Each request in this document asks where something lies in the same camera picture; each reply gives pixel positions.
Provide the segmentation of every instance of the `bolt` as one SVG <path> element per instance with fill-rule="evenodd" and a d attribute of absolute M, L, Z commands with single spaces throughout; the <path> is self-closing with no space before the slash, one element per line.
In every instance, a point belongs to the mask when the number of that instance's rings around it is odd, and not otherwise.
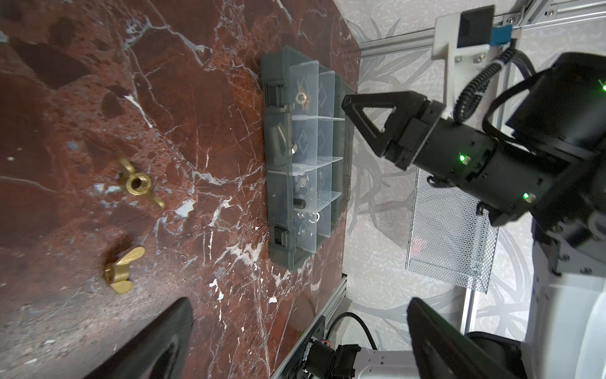
<path fill-rule="evenodd" d="M 295 209 L 305 209 L 307 203 L 304 199 L 293 198 L 293 208 Z"/>
<path fill-rule="evenodd" d="M 483 53 L 482 53 L 482 54 L 478 54 L 478 55 L 476 55 L 476 56 L 473 58 L 473 62 L 474 62 L 474 63 L 480 63 L 481 61 L 483 61 L 483 60 L 484 60 L 484 58 L 486 58 L 486 55 L 485 55 L 485 54 L 483 54 Z"/>

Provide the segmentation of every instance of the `red marble surface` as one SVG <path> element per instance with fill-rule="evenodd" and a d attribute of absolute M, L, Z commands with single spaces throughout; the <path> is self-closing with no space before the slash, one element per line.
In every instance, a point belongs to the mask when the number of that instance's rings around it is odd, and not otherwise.
<path fill-rule="evenodd" d="M 185 378 L 270 376 L 341 278 L 345 219 L 297 272 L 269 260 L 259 57 L 355 88 L 334 3 L 6 0 L 0 31 L 0 376 L 81 377 L 182 296 Z M 167 209 L 117 191 L 116 155 Z M 104 263 L 138 244 L 117 295 Z"/>

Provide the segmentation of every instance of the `metal nut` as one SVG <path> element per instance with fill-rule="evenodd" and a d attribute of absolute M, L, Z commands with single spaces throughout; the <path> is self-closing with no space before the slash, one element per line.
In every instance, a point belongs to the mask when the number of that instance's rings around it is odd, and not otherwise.
<path fill-rule="evenodd" d="M 134 247 L 122 255 L 115 263 L 105 265 L 103 276 L 107 284 L 120 295 L 127 293 L 133 288 L 133 282 L 128 280 L 129 264 L 139 259 L 145 253 L 145 248 L 142 246 Z"/>
<path fill-rule="evenodd" d="M 166 208 L 164 200 L 152 192 L 152 180 L 149 176 L 142 172 L 137 172 L 126 158 L 118 158 L 118 164 L 122 170 L 119 181 L 124 192 L 128 192 L 134 196 L 145 196 L 161 209 Z"/>
<path fill-rule="evenodd" d="M 305 104 L 305 102 L 307 101 L 307 95 L 305 94 L 305 92 L 301 91 L 297 93 L 295 101 L 299 104 Z"/>

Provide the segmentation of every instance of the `black latch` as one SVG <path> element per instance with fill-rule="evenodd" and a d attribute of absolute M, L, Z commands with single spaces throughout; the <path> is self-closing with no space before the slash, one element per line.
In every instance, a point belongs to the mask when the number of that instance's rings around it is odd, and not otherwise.
<path fill-rule="evenodd" d="M 274 236 L 276 237 L 276 244 L 278 244 L 282 247 L 287 247 L 288 231 L 279 226 L 275 226 L 275 227 L 273 227 L 273 233 L 274 233 Z"/>
<path fill-rule="evenodd" d="M 265 83 L 263 91 L 265 92 L 265 107 L 282 107 L 282 96 L 280 95 L 281 84 Z"/>

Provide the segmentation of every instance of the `metal mesh panel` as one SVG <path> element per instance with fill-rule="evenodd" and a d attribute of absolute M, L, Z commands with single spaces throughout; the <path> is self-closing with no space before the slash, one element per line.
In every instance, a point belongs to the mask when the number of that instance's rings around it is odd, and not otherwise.
<path fill-rule="evenodd" d="M 417 173 L 407 269 L 486 293 L 499 229 L 478 201 L 456 187 L 435 189 L 429 173 Z"/>

